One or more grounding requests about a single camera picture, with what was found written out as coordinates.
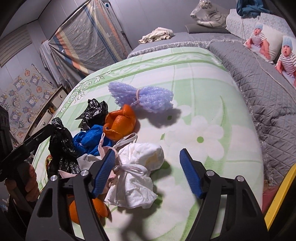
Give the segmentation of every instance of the drawer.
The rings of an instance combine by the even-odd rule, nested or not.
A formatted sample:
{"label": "drawer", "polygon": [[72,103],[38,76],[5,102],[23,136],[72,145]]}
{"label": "drawer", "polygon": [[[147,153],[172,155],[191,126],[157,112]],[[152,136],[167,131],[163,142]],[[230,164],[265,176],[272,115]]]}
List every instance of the drawer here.
{"label": "drawer", "polygon": [[62,102],[63,101],[61,100],[61,98],[58,95],[52,99],[52,104],[55,106],[56,109],[59,108],[59,106],[61,105]]}
{"label": "drawer", "polygon": [[61,99],[61,101],[63,102],[64,99],[67,97],[67,94],[66,94],[65,91],[61,90],[61,91],[58,93],[57,96],[58,96],[58,97]]}
{"label": "drawer", "polygon": [[52,114],[50,113],[49,110],[47,110],[44,116],[42,117],[42,119],[40,120],[40,122],[38,123],[38,125],[36,126],[36,128],[34,129],[32,135],[34,135],[37,131],[41,130],[44,126],[46,126],[49,123],[51,118],[52,118]]}

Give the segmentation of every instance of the baby print pillow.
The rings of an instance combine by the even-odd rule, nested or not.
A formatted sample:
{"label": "baby print pillow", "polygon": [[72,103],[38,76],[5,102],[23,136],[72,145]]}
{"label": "baby print pillow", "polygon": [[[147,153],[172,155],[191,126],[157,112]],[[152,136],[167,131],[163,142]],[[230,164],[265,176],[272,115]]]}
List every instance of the baby print pillow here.
{"label": "baby print pillow", "polygon": [[283,34],[267,25],[257,22],[244,46],[264,58],[273,61],[281,49]]}
{"label": "baby print pillow", "polygon": [[296,88],[296,55],[293,51],[296,51],[296,39],[283,36],[281,55],[279,56],[275,68],[294,88]]}

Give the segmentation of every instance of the white flower pattern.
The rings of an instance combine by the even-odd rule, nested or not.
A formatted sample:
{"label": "white flower pattern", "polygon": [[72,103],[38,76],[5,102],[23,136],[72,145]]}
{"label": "white flower pattern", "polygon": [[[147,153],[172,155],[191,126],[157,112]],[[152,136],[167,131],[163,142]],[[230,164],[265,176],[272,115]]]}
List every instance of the white flower pattern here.
{"label": "white flower pattern", "polygon": [[191,107],[189,105],[178,106],[178,103],[175,100],[172,101],[172,104],[174,109],[179,109],[181,111],[181,117],[185,117],[191,114]]}
{"label": "white flower pattern", "polygon": [[223,135],[221,126],[209,124],[203,116],[195,116],[190,126],[180,120],[175,130],[165,133],[164,140],[174,156],[186,148],[195,160],[204,163],[207,157],[215,161],[223,158],[224,148],[219,142]]}

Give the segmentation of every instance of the white clothing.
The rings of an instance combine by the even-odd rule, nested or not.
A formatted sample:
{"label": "white clothing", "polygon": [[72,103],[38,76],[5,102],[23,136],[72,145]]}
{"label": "white clothing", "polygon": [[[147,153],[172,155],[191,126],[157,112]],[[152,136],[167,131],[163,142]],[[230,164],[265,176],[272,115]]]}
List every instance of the white clothing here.
{"label": "white clothing", "polygon": [[263,42],[263,40],[266,39],[264,33],[260,32],[259,34],[255,35],[254,33],[251,35],[251,39],[253,44],[256,47],[260,47],[260,44]]}
{"label": "white clothing", "polygon": [[289,76],[293,76],[294,72],[296,71],[296,55],[294,55],[292,52],[290,55],[285,57],[282,53],[279,56],[278,62],[281,61],[281,64],[283,65],[285,71]]}
{"label": "white clothing", "polygon": [[143,36],[142,39],[139,40],[139,43],[140,44],[151,43],[154,41],[170,39],[173,36],[174,36],[174,33],[172,30],[158,27],[157,29],[153,30],[152,33],[147,34],[146,36]]}

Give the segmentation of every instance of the blue cloth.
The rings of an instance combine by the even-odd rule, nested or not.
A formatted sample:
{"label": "blue cloth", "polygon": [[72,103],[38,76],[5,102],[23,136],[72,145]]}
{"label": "blue cloth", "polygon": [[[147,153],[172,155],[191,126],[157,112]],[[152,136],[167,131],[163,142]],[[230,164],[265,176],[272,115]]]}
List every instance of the blue cloth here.
{"label": "blue cloth", "polygon": [[272,13],[263,7],[262,0],[238,0],[237,1],[237,14],[245,17],[255,18],[260,15],[261,12]]}
{"label": "blue cloth", "polygon": [[[74,146],[79,154],[91,154],[99,156],[99,142],[103,134],[103,126],[94,125],[88,131],[79,132],[73,137]],[[104,138],[103,146],[112,146],[112,141],[107,137]]]}

